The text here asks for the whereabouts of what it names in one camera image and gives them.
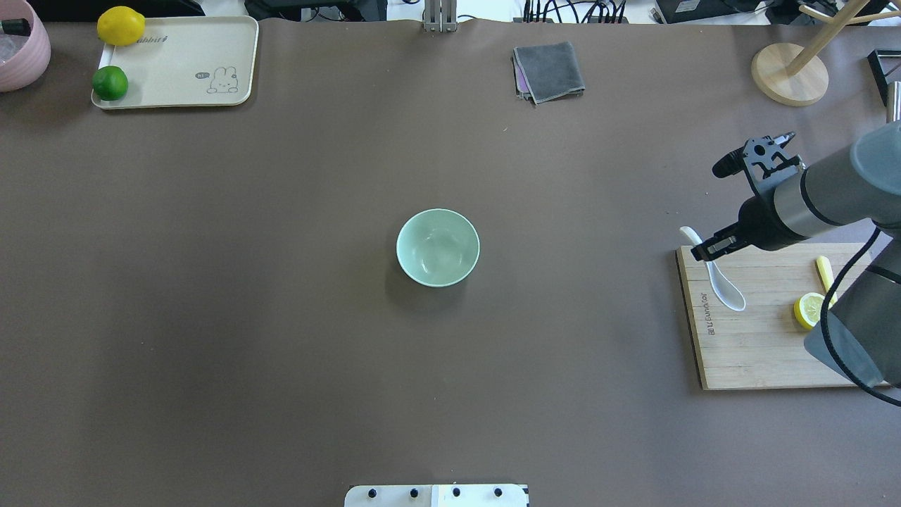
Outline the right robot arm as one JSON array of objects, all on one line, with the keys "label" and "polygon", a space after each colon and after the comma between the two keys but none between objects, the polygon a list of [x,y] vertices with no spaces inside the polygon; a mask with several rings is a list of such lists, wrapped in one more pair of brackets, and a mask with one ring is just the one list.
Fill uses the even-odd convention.
[{"label": "right robot arm", "polygon": [[836,302],[804,340],[805,350],[859,388],[899,387],[899,122],[878,126],[816,163],[786,151],[793,134],[757,136],[712,167],[743,175],[752,196],[736,221],[692,248],[712,262],[747,247],[778,251],[870,227],[850,266],[836,272]]}]

